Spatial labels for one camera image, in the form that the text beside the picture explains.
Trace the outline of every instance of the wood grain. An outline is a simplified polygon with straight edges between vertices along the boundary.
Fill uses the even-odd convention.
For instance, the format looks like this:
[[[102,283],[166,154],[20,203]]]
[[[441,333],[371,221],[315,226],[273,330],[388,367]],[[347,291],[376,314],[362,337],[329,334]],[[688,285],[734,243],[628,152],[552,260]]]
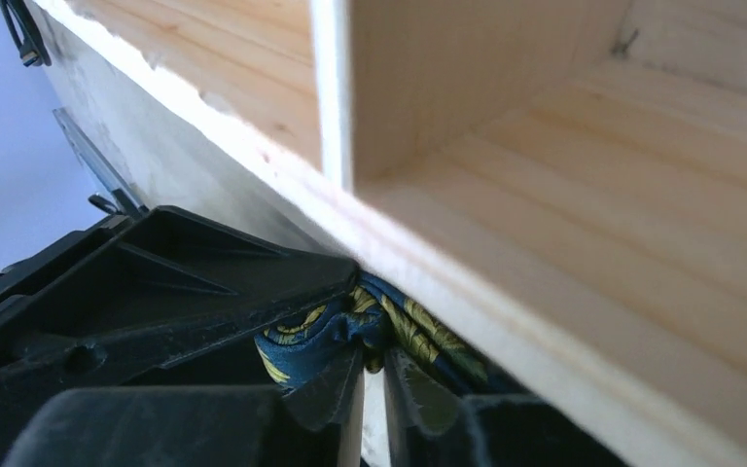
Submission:
[[[307,64],[313,62],[310,41],[310,18],[306,1],[250,2],[226,1],[216,3],[185,0],[157,0],[176,12],[196,18],[204,25],[217,28],[251,41],[279,54]],[[222,44],[238,49],[239,43]]]
[[[747,0],[635,0],[635,60],[747,93]]]
[[[181,206],[293,248],[336,249],[297,207],[72,32],[31,7],[53,55],[46,71],[59,100],[148,205]]]
[[[693,92],[675,100],[673,90]],[[685,431],[686,436],[696,433],[696,439],[682,445],[708,446],[695,456],[698,460],[672,453],[665,441],[658,441],[662,453],[644,452],[631,449],[634,432],[609,429],[616,422],[584,424],[615,449],[629,446],[619,450],[626,458],[644,465],[747,465],[747,418],[729,415],[747,409],[741,402],[747,401],[744,128],[747,98],[613,62],[372,182],[362,196],[447,255],[425,264],[425,270],[468,268],[514,298],[514,305],[498,302],[486,312],[525,326],[515,307],[536,310],[573,337],[587,333],[593,345],[615,339],[610,335],[625,339],[601,343],[600,355],[615,367],[620,361],[621,369],[641,374],[674,411],[691,411],[686,421],[674,411],[653,411],[656,425],[642,427],[641,436],[654,429],[659,437]],[[411,261],[426,261],[418,253],[406,254]],[[460,269],[451,273],[460,274]],[[576,301],[585,293],[581,290],[608,305],[583,308]],[[550,308],[546,302],[551,299],[562,305]],[[606,306],[606,317],[598,316]],[[444,311],[440,315],[448,317]],[[645,320],[639,325],[643,331],[624,336],[624,316]],[[471,329],[472,316],[449,319],[458,331]],[[581,331],[575,320],[595,328]],[[513,358],[509,350],[499,350],[499,342],[484,342],[494,339],[486,336],[488,328],[474,327],[482,335],[475,344],[492,347],[486,351],[498,361]],[[540,343],[554,344],[554,339],[549,335]],[[649,370],[668,351],[654,340],[680,340],[697,351],[674,350],[664,369]],[[684,354],[698,352],[723,369],[695,375],[693,368],[679,365]],[[647,371],[657,372],[648,377]],[[702,384],[710,386],[702,389],[708,395],[695,395]],[[634,394],[634,388],[625,391]],[[645,409],[648,399],[659,401],[641,398],[637,406]],[[572,411],[584,408],[561,407],[583,423],[582,415]],[[693,420],[716,432],[679,425]],[[650,443],[641,439],[637,444]],[[731,452],[720,446],[732,447]]]
[[[159,101],[213,107],[217,114],[239,120],[248,133],[260,134],[267,147],[256,153],[259,162],[273,156],[277,163],[307,162],[319,169],[316,90],[310,58],[301,54],[302,48],[281,53],[284,41],[266,47],[261,40],[251,39],[249,30],[238,29],[238,23],[230,30],[215,27],[204,21],[215,12],[202,13],[207,2],[194,2],[194,12],[202,18],[153,0],[37,3],[53,18],[64,15],[82,21],[90,33],[80,37],[114,66],[127,69],[137,84],[160,76],[178,80],[179,87],[184,87],[181,94],[171,87],[158,91],[144,87],[159,96],[173,94],[158,97]],[[259,8],[259,4],[247,3]],[[301,20],[306,28],[308,17]],[[267,34],[264,41],[274,37]]]
[[[340,152],[323,156],[330,178],[349,189],[354,180],[435,149],[600,61],[628,4],[314,2],[322,44],[317,70],[324,60],[325,80],[338,77],[320,86],[320,101],[337,109],[322,113],[323,131],[329,128],[334,139],[352,135],[334,149]],[[331,34],[324,43],[323,33]]]

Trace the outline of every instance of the pine wood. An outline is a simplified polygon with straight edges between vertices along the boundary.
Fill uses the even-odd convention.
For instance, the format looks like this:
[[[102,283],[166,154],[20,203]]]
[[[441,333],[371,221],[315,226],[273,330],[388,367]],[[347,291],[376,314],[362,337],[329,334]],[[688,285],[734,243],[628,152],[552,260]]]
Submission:
[[[45,71],[61,105],[148,205],[177,205],[291,248],[337,250],[296,206],[71,31],[29,7],[55,62]]]
[[[635,0],[634,29],[635,60],[747,93],[747,0]]]
[[[747,3],[35,1],[627,461],[747,465]]]
[[[351,190],[600,61],[629,2],[312,4],[320,100],[341,110],[321,114],[323,167]]]

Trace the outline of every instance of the wood edge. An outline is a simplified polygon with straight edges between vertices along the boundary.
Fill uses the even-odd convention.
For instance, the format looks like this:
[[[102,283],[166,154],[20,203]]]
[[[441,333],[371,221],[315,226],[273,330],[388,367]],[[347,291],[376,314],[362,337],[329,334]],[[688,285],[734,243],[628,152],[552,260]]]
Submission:
[[[322,173],[353,192],[351,56],[347,49],[349,16],[346,0],[311,0],[314,68],[319,100]]]
[[[279,183],[275,180],[281,172],[295,178],[319,176],[318,170],[305,158],[235,115],[216,91],[200,89],[169,66],[161,64],[152,53],[141,51],[124,37],[116,35],[105,24],[92,18],[89,11],[79,11],[78,1],[33,1],[208,139],[213,139],[211,132],[229,133],[231,143],[226,152],[272,187],[278,188]],[[253,144],[246,148],[245,141]]]

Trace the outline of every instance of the fabric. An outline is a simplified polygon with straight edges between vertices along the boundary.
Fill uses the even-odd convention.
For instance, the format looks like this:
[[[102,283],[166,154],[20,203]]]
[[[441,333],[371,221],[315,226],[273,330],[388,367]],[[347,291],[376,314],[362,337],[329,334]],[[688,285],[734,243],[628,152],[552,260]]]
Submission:
[[[339,351],[356,342],[364,346],[371,372],[381,369],[385,349],[398,344],[455,393],[497,392],[513,385],[420,304],[365,272],[349,297],[256,336],[268,374],[290,389],[318,375]]]

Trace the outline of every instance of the black plastic part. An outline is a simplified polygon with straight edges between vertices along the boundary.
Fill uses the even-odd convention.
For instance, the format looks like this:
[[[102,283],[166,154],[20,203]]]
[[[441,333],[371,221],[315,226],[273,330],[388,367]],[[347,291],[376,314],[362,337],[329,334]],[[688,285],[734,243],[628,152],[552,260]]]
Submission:
[[[39,411],[4,465],[337,465],[361,371],[361,351],[349,350],[285,397],[275,384],[70,390]]]
[[[18,48],[18,56],[24,66],[41,66],[50,65],[50,54],[44,45],[44,39],[41,37],[33,16],[30,15],[23,0],[0,0],[1,15],[7,22],[7,28],[10,30],[10,37]],[[21,30],[18,35],[15,22]]]
[[[146,380],[252,344],[273,322],[349,293],[356,274],[350,260],[174,207],[66,236],[0,278],[0,459],[59,392]]]
[[[119,207],[119,211],[124,215],[129,216],[133,220],[139,220],[148,213],[148,209],[144,206],[136,206],[136,203],[127,195],[125,190],[115,189],[111,192],[113,199],[116,200],[116,205]]]
[[[113,201],[103,197],[102,195],[90,195],[88,197],[88,202],[105,214],[111,216],[123,215],[123,212],[116,207],[116,204],[113,204]]]
[[[395,467],[625,465],[524,388],[457,398],[399,348],[386,354],[385,377]]]

